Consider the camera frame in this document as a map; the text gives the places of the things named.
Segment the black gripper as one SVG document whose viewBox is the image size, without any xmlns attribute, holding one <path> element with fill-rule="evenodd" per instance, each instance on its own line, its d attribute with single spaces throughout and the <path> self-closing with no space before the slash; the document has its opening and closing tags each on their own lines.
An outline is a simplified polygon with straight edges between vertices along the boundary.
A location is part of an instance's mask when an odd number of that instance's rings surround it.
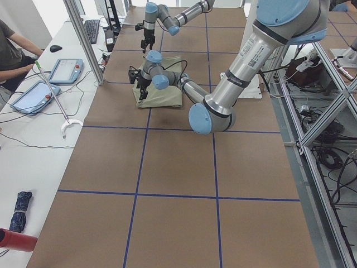
<svg viewBox="0 0 357 268">
<path fill-rule="evenodd" d="M 142 52 L 146 52 L 146 45 L 149 45 L 149 49 L 153 50 L 153 46 L 155 44 L 155 28 L 154 29 L 147 29 L 144 28 L 144 40 L 141 40 L 141 49 Z"/>
<path fill-rule="evenodd" d="M 139 100 L 144 100 L 147 98 L 148 91 L 147 87 L 151 84 L 151 76 L 145 71 L 141 71 L 138 76 L 138 88 L 140 88 Z"/>
</svg>

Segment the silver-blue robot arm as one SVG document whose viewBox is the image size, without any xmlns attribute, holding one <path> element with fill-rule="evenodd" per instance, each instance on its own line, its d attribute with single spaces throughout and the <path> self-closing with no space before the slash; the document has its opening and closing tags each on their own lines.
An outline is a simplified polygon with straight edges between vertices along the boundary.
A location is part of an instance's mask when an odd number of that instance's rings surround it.
<svg viewBox="0 0 357 268">
<path fill-rule="evenodd" d="M 276 48 L 308 44 L 326 36 L 330 3 L 258 1 L 252 33 L 217 87 L 208 93 L 186 73 L 169 71 L 163 67 L 161 53 L 152 46 L 155 43 L 157 21 L 162 22 L 170 35 L 175 35 L 190 20 L 211 11 L 213 5 L 213 1 L 200 1 L 172 17 L 165 5 L 147 3 L 143 22 L 135 27 L 144 31 L 141 47 L 146 59 L 141 69 L 130 69 L 128 72 L 130 83 L 140 90 L 141 99 L 147 97 L 149 85 L 154 85 L 158 90 L 170 85 L 181 89 L 193 103 L 189 110 L 189 124 L 202 135 L 226 131 L 235 123 L 233 105 Z"/>
<path fill-rule="evenodd" d="M 176 35 L 180 28 L 187 24 L 189 21 L 193 20 L 195 17 L 201 15 L 202 13 L 208 13 L 212 10 L 214 5 L 214 0 L 199 1 L 193 6 L 187 8 L 175 17 L 170 15 L 169 9 L 164 4 L 155 4 L 153 2 L 148 2 L 145 6 L 144 20 L 142 23 L 138 23 L 135 26 L 135 30 L 144 30 L 144 39 L 141 40 L 141 49 L 143 53 L 146 52 L 146 48 L 152 50 L 155 44 L 155 27 L 157 20 L 160 20 L 165 30 L 171 36 Z"/>
</svg>

